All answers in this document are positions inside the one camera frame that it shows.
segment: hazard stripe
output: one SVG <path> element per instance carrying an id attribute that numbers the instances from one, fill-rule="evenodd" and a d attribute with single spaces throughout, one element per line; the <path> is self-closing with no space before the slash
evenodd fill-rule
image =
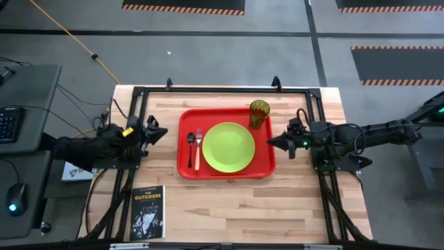
<path id="1" fill-rule="evenodd" d="M 443 46 L 352 46 L 355 49 L 444 49 Z"/>
<path id="2" fill-rule="evenodd" d="M 364 86 L 437 86 L 444 85 L 444 79 L 373 79 L 361 80 Z"/>
<path id="3" fill-rule="evenodd" d="M 187 7 L 170 7 L 170 6 L 146 6 L 146 5 L 122 5 L 124 10 L 151 10 L 151 11 L 164 11 L 164 12 L 179 12 L 179 13 L 202 13 L 213 15 L 244 15 L 244 11 L 241 10 L 224 10 L 224 9 L 202 9 L 202 8 L 187 8 Z"/>
<path id="4" fill-rule="evenodd" d="M 392 6 L 392 7 L 349 7 L 340 8 L 340 13 L 384 13 L 413 11 L 443 11 L 444 6 Z"/>

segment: wooden table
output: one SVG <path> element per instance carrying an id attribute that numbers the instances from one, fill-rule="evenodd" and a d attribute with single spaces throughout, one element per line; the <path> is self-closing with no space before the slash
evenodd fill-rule
<path id="1" fill-rule="evenodd" d="M 120 85 L 114 92 L 114 98 L 125 113 L 129 111 L 133 87 Z M 325 87 L 321 88 L 321 92 L 327 121 L 345 123 L 339 89 Z M 289 160 L 287 153 L 276 149 L 276 170 L 263 179 L 190 181 L 177 171 L 178 122 L 184 111 L 192 108 L 245 107 L 256 99 L 265 100 L 271 105 L 273 136 L 286 129 L 298 108 L 307 108 L 305 97 L 301 94 L 149 94 L 146 114 L 154 115 L 160 126 L 168 128 L 169 132 L 154 147 L 148 148 L 149 157 L 142 160 L 136 171 L 133 187 L 166 186 L 166 238 L 155 241 L 327 242 L 319 180 L 312 169 L 309 151 L 299 149 L 296 159 Z M 112 122 L 126 125 L 116 106 L 112 107 Z M 109 170 L 96 185 L 89 207 L 90 228 L 102 218 L 110 205 L 116 173 Z M 371 238 L 358 180 L 350 173 L 339 172 L 338 182 L 344 210 L 361 232 Z M 120 210 L 116 213 L 113 236 L 120 213 Z M 332 216 L 336 235 L 339 235 L 336 213 L 333 212 Z M 129 241 L 129 232 L 130 215 L 125 241 Z M 85 235 L 85 225 L 82 225 L 79 233 L 79 236 L 82 235 Z"/>

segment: book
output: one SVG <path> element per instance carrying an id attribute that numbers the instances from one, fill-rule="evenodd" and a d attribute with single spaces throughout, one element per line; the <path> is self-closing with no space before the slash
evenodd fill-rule
<path id="1" fill-rule="evenodd" d="M 165 187 L 133 189 L 130 240 L 165 237 Z"/>
<path id="2" fill-rule="evenodd" d="M 93 173 L 85 171 L 72 165 L 69 162 L 65 163 L 65 168 L 63 169 L 62 181 L 87 181 L 92 180 Z"/>

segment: red tray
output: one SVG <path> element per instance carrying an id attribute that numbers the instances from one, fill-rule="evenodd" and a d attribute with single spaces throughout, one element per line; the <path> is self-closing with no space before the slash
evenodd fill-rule
<path id="1" fill-rule="evenodd" d="M 271 138 L 271 121 L 267 117 L 262 127 L 253 130 L 248 126 L 250 117 L 249 108 L 222 108 L 222 109 L 193 109 L 185 111 L 179 121 L 179 143 L 178 143 L 178 171 L 181 176 L 188 179 L 227 179 L 227 178 L 264 178 L 269 176 L 276 167 L 275 152 L 271 145 L 266 143 Z M 250 164 L 236 173 L 222 173 L 213 169 L 205 160 L 200 143 L 200 169 L 194 170 L 197 144 L 191 148 L 192 167 L 188 168 L 189 143 L 187 136 L 189 132 L 196 133 L 197 128 L 202 129 L 203 139 L 210 128 L 222 122 L 235 122 L 250 131 L 255 140 L 255 156 Z"/>

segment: spoon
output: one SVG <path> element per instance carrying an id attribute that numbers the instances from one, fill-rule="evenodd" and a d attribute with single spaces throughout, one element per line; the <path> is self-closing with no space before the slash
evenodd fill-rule
<path id="1" fill-rule="evenodd" d="M 189 143 L 189 160 L 188 160 L 188 168 L 191 168 L 191 148 L 193 147 L 194 140 L 196 140 L 196 136 L 193 132 L 189 132 L 188 134 L 188 143 Z"/>

